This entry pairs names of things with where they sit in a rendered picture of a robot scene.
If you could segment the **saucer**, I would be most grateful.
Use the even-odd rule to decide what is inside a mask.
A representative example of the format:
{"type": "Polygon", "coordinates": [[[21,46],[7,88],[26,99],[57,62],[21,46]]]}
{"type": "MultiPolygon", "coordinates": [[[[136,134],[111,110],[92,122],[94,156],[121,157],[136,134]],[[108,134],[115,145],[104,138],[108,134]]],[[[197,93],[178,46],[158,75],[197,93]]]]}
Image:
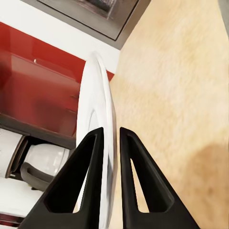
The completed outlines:
{"type": "MultiPolygon", "coordinates": [[[[99,52],[92,52],[86,61],[81,81],[76,147],[86,134],[94,129],[104,128],[104,158],[102,172],[99,229],[109,229],[115,197],[118,171],[116,112],[103,58],[99,52]]],[[[80,210],[83,186],[77,199],[80,210]]]]}

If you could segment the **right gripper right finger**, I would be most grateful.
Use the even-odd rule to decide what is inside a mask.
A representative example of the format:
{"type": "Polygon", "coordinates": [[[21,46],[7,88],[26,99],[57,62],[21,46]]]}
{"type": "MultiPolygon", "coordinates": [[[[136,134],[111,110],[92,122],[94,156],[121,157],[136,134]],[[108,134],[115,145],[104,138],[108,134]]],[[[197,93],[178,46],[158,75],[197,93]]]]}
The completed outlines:
{"type": "Polygon", "coordinates": [[[200,229],[138,135],[120,128],[123,229],[200,229]],[[133,161],[149,213],[138,210],[133,161]]]}

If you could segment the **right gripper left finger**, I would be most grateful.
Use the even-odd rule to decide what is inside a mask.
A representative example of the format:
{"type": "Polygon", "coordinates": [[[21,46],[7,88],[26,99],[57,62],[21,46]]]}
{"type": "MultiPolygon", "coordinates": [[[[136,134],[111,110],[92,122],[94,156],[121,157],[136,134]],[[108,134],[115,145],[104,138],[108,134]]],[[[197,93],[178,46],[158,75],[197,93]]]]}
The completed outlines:
{"type": "Polygon", "coordinates": [[[86,134],[18,229],[99,229],[104,128],[86,134]],[[80,210],[73,213],[87,174],[80,210]]]}

